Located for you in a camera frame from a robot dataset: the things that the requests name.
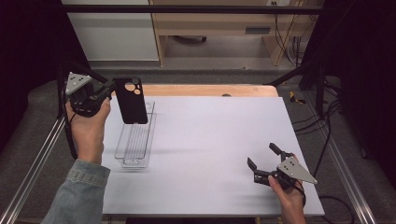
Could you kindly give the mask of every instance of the black bar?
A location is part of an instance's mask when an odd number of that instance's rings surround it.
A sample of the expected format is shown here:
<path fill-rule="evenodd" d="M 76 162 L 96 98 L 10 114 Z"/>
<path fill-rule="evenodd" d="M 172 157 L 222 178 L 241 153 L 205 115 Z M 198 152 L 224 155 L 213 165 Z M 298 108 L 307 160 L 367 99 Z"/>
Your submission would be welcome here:
<path fill-rule="evenodd" d="M 243 7 L 243 6 L 142 6 L 142 5 L 44 5 L 45 9 L 69 13 L 209 13 L 209 14 L 297 14 L 339 13 L 337 8 L 323 7 Z"/>

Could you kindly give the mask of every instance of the table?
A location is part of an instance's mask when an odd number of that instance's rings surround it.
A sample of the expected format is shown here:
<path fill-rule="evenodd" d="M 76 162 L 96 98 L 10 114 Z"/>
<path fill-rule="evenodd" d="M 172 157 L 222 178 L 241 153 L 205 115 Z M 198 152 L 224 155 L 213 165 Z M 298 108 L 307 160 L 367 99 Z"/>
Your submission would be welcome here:
<path fill-rule="evenodd" d="M 157 120 L 149 165 L 140 171 L 124 170 L 114 159 L 123 123 L 117 97 L 111 101 L 103 156 L 103 165 L 112 170 L 105 193 L 105 215 L 280 214 L 275 194 L 253 182 L 247 165 L 250 157 L 259 169 L 275 170 L 280 158 L 268 147 L 273 142 L 295 153 L 306 167 L 283 99 L 277 97 L 274 87 L 146 85 L 144 93 L 146 99 L 155 101 Z M 219 97 L 223 93 L 238 97 Z M 322 216 L 314 186 L 304 184 L 304 188 L 305 214 Z"/>

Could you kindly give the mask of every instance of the forearm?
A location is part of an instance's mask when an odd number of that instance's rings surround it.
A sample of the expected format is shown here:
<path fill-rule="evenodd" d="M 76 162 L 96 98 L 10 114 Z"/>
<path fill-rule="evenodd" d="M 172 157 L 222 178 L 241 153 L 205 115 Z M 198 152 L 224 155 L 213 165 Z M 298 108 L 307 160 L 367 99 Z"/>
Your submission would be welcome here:
<path fill-rule="evenodd" d="M 100 223 L 110 170 L 76 160 L 42 223 Z"/>

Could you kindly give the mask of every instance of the gray floor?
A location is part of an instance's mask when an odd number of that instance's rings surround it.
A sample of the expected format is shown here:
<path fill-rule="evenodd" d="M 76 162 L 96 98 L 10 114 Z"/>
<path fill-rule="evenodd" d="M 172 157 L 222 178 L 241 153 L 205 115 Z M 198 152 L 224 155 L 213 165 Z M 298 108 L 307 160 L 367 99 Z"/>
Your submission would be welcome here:
<path fill-rule="evenodd" d="M 182 38 L 171 38 L 163 67 L 155 63 L 93 63 L 97 72 L 105 77 L 136 75 L 143 83 L 245 83 L 262 84 L 280 77 L 292 69 L 293 64 L 284 59 L 281 66 L 273 67 L 259 37 L 209 36 L 205 43 Z M 301 92 L 293 78 L 277 87 L 284 98 L 292 122 L 307 119 L 313 115 L 308 104 L 290 101 L 290 91 L 297 99 L 305 99 L 312 92 Z M 326 92 L 325 100 L 336 98 Z M 29 107 L 20 127 L 2 152 L 0 157 L 0 211 L 11 200 L 24 174 L 29 170 L 35 155 L 45 141 L 57 114 L 56 86 L 50 82 L 33 90 L 29 95 Z M 312 120 L 299 123 L 303 127 Z M 396 223 L 396 192 L 382 174 L 377 163 L 361 157 L 360 146 L 350 130 L 342 113 L 334 113 L 331 118 L 332 138 L 346 158 L 347 165 L 355 177 L 361 192 L 369 204 L 377 223 Z M 311 172 L 318 162 L 324 140 L 319 131 L 308 134 L 297 133 L 300 147 Z M 20 217 L 41 218 L 47 212 L 56 189 L 73 160 L 68 151 L 64 134 L 61 134 L 41 176 L 32 189 Z M 353 208 L 347 191 L 326 153 L 318 171 L 318 191 L 338 197 Z M 323 201 L 326 216 L 337 223 L 348 223 L 349 214 L 336 201 Z M 262 223 L 277 223 L 276 218 L 264 218 Z M 308 223 L 325 223 L 319 217 L 309 217 Z"/>

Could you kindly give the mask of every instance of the hand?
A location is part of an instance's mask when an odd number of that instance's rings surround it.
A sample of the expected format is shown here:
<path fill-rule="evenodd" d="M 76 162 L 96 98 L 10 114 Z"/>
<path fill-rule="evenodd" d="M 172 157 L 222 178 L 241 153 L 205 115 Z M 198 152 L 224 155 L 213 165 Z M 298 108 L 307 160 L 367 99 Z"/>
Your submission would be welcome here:
<path fill-rule="evenodd" d="M 283 221 L 288 224 L 304 224 L 303 195 L 294 188 L 283 190 L 272 176 L 268 176 L 268 181 L 280 201 Z M 296 188 L 300 188 L 303 185 L 301 180 L 298 180 L 298 182 L 300 184 L 296 182 Z"/>
<path fill-rule="evenodd" d="M 66 111 L 68 119 L 71 120 L 73 139 L 78 148 L 78 158 L 101 164 L 105 122 L 110 113 L 110 100 L 106 98 L 102 102 L 99 112 L 91 118 L 75 115 L 70 102 L 66 103 Z"/>

